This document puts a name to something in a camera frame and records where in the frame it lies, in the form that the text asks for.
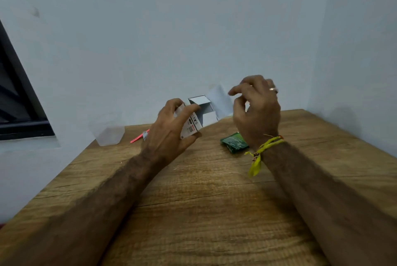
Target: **white box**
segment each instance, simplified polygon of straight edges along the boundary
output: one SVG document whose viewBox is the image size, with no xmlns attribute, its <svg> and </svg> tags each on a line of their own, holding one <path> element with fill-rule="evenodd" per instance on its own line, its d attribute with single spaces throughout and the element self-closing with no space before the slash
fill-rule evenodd
<svg viewBox="0 0 397 266">
<path fill-rule="evenodd" d="M 196 103 L 200 105 L 201 109 L 192 113 L 183 125 L 181 139 L 233 114 L 233 103 L 231 98 L 220 85 L 212 88 L 206 95 L 189 98 L 189 103 Z M 184 108 L 185 104 L 182 104 L 175 111 L 174 115 L 177 116 Z"/>
</svg>

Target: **ring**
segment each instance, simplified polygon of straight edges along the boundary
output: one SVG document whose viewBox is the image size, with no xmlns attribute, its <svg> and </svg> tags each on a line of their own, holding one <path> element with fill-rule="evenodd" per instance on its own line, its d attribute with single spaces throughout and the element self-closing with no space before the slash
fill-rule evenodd
<svg viewBox="0 0 397 266">
<path fill-rule="evenodd" d="M 278 88 L 270 88 L 271 91 L 275 91 L 276 94 L 278 94 Z"/>
</svg>

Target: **green packet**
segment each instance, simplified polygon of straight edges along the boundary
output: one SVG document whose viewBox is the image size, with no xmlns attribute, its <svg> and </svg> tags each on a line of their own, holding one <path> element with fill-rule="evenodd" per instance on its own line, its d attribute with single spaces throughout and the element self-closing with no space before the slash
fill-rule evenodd
<svg viewBox="0 0 397 266">
<path fill-rule="evenodd" d="M 231 153 L 236 153 L 249 147 L 239 132 L 221 139 L 221 143 L 225 144 Z"/>
</svg>

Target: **red pen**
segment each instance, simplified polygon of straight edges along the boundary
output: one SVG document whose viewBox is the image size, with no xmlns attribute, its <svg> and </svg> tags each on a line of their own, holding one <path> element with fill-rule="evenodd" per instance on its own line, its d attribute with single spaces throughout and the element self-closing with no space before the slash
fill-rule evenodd
<svg viewBox="0 0 397 266">
<path fill-rule="evenodd" d="M 143 137 L 143 133 L 141 133 L 139 136 L 137 136 L 136 138 L 134 138 L 130 143 L 133 143 L 137 140 L 139 140 L 141 137 Z"/>
</svg>

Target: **transparent plastic box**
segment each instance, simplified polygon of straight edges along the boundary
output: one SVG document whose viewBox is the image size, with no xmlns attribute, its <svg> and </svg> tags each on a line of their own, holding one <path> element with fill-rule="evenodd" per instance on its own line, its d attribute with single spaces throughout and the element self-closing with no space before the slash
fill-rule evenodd
<svg viewBox="0 0 397 266">
<path fill-rule="evenodd" d="M 107 113 L 94 118 L 88 125 L 99 146 L 120 143 L 125 128 L 122 113 Z"/>
</svg>

